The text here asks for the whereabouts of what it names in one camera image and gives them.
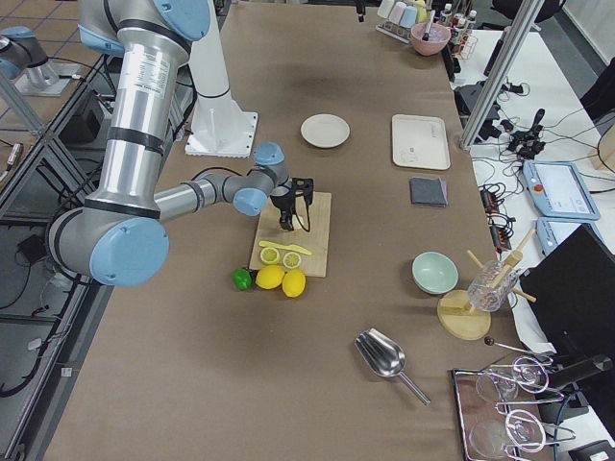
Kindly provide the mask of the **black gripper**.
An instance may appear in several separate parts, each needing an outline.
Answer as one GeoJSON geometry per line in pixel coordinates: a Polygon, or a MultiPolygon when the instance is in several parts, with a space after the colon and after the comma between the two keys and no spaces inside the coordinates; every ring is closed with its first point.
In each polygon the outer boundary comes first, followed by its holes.
{"type": "Polygon", "coordinates": [[[280,226],[284,231],[293,231],[293,214],[296,213],[296,199],[303,198],[306,208],[313,202],[313,179],[292,178],[277,188],[278,195],[271,195],[273,206],[280,211],[280,226]]]}

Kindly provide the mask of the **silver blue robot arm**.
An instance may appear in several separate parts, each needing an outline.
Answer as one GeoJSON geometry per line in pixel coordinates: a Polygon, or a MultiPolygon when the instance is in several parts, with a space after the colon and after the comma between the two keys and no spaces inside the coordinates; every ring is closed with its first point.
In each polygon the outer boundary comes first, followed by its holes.
{"type": "Polygon", "coordinates": [[[203,132],[220,140],[250,129],[229,93],[210,1],[84,1],[78,26],[85,46],[120,58],[122,66],[99,185],[48,232],[59,266],[105,285],[136,286],[167,259],[166,221],[218,203],[256,216],[268,204],[287,209],[294,202],[296,179],[273,142],[256,148],[245,175],[201,173],[156,189],[174,138],[169,113],[183,66],[192,68],[197,109],[213,112],[203,132]]]}

